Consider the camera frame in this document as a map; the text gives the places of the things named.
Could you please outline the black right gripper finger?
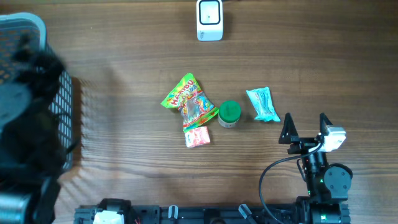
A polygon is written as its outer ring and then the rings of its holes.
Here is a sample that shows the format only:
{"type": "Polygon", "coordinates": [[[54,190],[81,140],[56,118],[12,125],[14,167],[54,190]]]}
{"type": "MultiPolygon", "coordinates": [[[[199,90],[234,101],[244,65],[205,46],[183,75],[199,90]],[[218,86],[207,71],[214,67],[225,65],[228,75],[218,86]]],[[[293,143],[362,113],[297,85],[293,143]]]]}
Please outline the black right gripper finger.
{"type": "Polygon", "coordinates": [[[329,126],[332,126],[332,122],[328,119],[325,113],[320,114],[320,132],[322,135],[326,136],[329,133],[329,126]]]}
{"type": "Polygon", "coordinates": [[[278,143],[292,144],[295,142],[299,142],[299,135],[294,125],[292,115],[290,113],[286,113],[284,119],[284,125],[278,143]]]}

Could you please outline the mint wet wipes packet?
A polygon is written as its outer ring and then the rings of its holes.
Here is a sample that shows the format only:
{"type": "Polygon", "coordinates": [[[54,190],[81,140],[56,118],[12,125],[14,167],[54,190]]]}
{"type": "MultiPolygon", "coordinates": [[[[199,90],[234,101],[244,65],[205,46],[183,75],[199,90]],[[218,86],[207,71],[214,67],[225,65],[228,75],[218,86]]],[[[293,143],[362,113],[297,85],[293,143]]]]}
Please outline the mint wet wipes packet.
{"type": "Polygon", "coordinates": [[[280,118],[272,103],[269,87],[247,90],[246,93],[257,113],[257,116],[254,118],[255,120],[280,122],[280,118]]]}

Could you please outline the green lid small jar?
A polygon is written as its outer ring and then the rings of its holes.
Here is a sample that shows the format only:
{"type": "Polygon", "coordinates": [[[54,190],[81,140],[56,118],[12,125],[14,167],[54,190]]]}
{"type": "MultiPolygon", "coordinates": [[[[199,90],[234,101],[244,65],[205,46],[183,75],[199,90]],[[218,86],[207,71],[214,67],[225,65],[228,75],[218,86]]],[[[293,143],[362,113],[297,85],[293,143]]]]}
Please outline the green lid small jar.
{"type": "Polygon", "coordinates": [[[218,122],[224,128],[233,128],[241,117],[241,107],[233,100],[224,101],[218,112],[218,122]]]}

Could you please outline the small orange white box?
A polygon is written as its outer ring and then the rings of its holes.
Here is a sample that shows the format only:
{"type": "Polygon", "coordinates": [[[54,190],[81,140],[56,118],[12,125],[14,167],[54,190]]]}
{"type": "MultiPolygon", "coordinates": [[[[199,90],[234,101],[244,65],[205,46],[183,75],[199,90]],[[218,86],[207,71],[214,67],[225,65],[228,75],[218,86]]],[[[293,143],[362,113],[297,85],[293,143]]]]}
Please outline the small orange white box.
{"type": "Polygon", "coordinates": [[[206,126],[191,129],[185,133],[185,144],[188,148],[209,144],[210,135],[206,126]]]}

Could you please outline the green Haribo candy bag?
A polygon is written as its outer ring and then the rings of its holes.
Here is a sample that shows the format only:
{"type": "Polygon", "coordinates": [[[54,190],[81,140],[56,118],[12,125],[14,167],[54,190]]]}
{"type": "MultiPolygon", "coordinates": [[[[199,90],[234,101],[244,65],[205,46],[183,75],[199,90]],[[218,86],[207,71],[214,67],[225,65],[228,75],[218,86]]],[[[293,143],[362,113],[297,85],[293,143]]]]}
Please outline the green Haribo candy bag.
{"type": "Polygon", "coordinates": [[[192,73],[187,73],[180,80],[161,105],[179,110],[185,133],[202,126],[219,112],[219,108],[207,98],[192,73]]]}

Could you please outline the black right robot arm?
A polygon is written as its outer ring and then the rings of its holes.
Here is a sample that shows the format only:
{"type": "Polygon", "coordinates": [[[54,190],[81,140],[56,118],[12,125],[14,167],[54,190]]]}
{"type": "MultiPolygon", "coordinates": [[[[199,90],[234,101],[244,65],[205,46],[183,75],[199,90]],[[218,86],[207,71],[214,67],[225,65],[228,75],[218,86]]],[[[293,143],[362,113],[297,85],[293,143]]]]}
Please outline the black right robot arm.
{"type": "Polygon", "coordinates": [[[343,127],[320,114],[320,132],[313,138],[301,138],[290,113],[285,115],[279,143],[288,144],[289,154],[300,156],[299,171],[307,185],[308,196],[297,197],[292,209],[293,223],[350,224],[348,191],[352,170],[339,163],[329,164],[328,152],[338,149],[346,139],[343,127]]]}

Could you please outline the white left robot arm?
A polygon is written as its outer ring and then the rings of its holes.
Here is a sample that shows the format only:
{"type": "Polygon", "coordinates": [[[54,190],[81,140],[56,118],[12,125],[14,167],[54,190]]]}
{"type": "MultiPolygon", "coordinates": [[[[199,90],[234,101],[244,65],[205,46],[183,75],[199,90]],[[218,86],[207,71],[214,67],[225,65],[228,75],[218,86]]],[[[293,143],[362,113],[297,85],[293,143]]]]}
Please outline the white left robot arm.
{"type": "Polygon", "coordinates": [[[23,63],[1,85],[1,223],[52,223],[58,178],[75,147],[62,146],[61,113],[49,110],[60,89],[62,61],[20,37],[13,60],[23,63]]]}

